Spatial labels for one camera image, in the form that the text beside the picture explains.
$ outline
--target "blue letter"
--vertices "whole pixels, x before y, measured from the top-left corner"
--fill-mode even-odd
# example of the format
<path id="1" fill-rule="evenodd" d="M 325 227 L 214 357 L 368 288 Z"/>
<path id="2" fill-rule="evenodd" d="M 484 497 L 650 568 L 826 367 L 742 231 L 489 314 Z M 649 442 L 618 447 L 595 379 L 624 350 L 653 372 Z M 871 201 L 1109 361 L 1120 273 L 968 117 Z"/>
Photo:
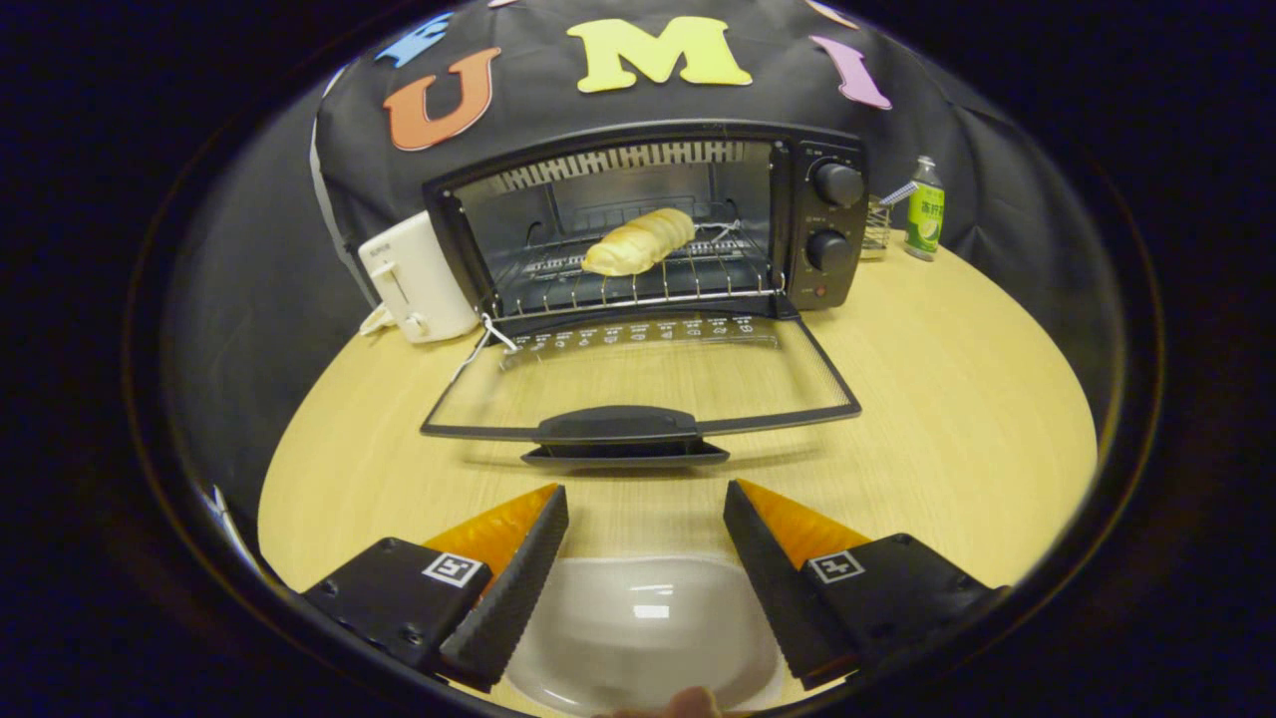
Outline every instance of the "blue letter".
<path id="1" fill-rule="evenodd" d="M 398 42 L 382 50 L 373 61 L 375 62 L 382 57 L 394 57 L 396 68 L 402 68 L 411 62 L 417 55 L 443 40 L 443 34 L 448 31 L 448 18 L 450 17 L 452 13 L 443 13 L 438 18 L 404 34 Z"/>

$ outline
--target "green bottle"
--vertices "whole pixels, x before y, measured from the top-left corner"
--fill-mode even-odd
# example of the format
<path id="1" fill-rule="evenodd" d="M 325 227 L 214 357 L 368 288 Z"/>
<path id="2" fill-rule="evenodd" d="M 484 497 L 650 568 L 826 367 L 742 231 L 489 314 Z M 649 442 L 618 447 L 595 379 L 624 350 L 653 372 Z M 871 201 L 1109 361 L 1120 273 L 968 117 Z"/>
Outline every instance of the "green bottle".
<path id="1" fill-rule="evenodd" d="M 944 226 L 944 185 L 935 173 L 935 162 L 923 154 L 917 157 L 917 171 L 912 175 L 917 191 L 909 198 L 909 237 L 903 250 L 926 261 L 935 260 L 939 250 L 939 230 Z"/>

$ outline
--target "black cloth backdrop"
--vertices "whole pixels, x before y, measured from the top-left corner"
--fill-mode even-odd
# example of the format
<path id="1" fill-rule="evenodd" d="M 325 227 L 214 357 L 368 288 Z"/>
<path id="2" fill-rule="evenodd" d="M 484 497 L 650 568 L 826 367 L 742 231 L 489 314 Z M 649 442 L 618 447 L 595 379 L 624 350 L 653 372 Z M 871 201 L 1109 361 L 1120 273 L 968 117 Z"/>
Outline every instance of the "black cloth backdrop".
<path id="1" fill-rule="evenodd" d="M 726 22 L 731 52 L 753 83 L 697 85 L 675 70 L 664 84 L 639 74 L 621 91 L 577 89 L 586 56 L 581 40 L 565 34 L 569 27 L 620 18 L 658 34 L 679 15 Z M 457 9 L 444 37 L 399 69 L 389 59 L 373 60 L 399 34 L 370 47 L 322 103 L 327 82 L 263 126 L 191 227 L 168 332 L 172 411 L 197 477 L 221 487 L 237 514 L 255 519 L 265 471 L 292 413 L 370 309 L 338 260 L 314 195 L 309 147 L 316 115 L 324 182 L 351 249 L 420 212 L 427 177 L 618 124 L 744 119 L 859 134 L 869 154 L 869 190 L 878 195 L 903 184 L 916 157 L 929 154 L 947 190 L 942 242 L 1049 332 L 1101 425 L 1123 332 L 1100 236 L 1081 200 L 995 106 L 900 42 L 860 27 L 846 28 L 799 0 L 527 0 Z M 810 34 L 861 51 L 893 107 L 842 97 L 836 66 Z M 447 68 L 486 47 L 501 48 L 491 64 L 486 114 L 426 150 L 396 149 L 385 98 L 436 74 L 427 111 L 447 115 L 459 101 L 459 83 Z M 896 212 L 896 223 L 903 213 Z M 857 421 L 872 421 L 872 408 Z"/>

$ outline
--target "open oven door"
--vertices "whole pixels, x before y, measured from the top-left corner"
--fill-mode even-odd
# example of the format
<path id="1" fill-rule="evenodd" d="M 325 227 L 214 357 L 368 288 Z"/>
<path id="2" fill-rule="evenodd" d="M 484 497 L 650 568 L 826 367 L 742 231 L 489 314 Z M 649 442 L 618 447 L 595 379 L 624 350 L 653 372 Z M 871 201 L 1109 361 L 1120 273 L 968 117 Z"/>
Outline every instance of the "open oven door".
<path id="1" fill-rule="evenodd" d="M 860 413 L 796 311 L 664 310 L 489 339 L 421 434 L 537 443 L 533 464 L 670 467 L 725 460 L 706 436 Z"/>

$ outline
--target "toaster oven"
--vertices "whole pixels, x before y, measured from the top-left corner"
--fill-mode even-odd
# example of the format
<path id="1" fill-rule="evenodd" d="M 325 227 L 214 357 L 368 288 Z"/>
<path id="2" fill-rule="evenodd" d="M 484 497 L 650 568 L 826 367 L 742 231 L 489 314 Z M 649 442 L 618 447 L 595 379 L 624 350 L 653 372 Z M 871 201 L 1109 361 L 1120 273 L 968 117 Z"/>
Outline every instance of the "toaster oven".
<path id="1" fill-rule="evenodd" d="M 493 330 L 422 434 L 541 444 L 528 462 L 686 464 L 725 458 L 703 436 L 857 414 L 799 310 L 846 301 L 866 176 L 852 135 L 674 121 L 426 181 L 443 255 Z M 641 274 L 582 270 L 593 242 L 664 207 L 692 217 L 690 242 Z"/>
<path id="2" fill-rule="evenodd" d="M 661 122 L 560 138 L 422 190 L 466 297 L 526 330 L 670 305 L 837 306 L 859 263 L 866 173 L 847 134 Z M 692 217 L 692 242 L 642 274 L 581 269 L 591 244 L 661 207 Z"/>

